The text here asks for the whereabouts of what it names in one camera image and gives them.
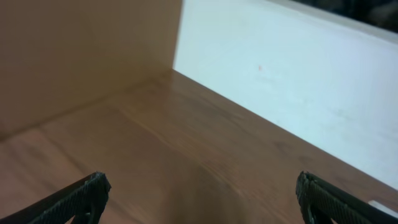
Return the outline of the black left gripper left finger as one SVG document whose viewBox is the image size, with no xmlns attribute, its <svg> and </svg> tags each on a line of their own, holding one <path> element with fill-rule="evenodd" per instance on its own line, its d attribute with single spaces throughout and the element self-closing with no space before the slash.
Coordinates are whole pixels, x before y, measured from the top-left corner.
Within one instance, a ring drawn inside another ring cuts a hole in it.
<svg viewBox="0 0 398 224">
<path fill-rule="evenodd" d="M 102 172 L 94 172 L 48 197 L 1 219 L 1 224 L 98 224 L 109 199 L 111 185 Z"/>
</svg>

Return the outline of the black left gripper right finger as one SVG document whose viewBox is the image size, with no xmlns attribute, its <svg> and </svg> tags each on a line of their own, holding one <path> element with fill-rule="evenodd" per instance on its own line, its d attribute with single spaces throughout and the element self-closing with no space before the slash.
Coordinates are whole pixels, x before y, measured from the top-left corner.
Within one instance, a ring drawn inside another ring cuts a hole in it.
<svg viewBox="0 0 398 224">
<path fill-rule="evenodd" d="M 397 224 L 397 218 L 302 171 L 295 193 L 306 224 Z"/>
</svg>

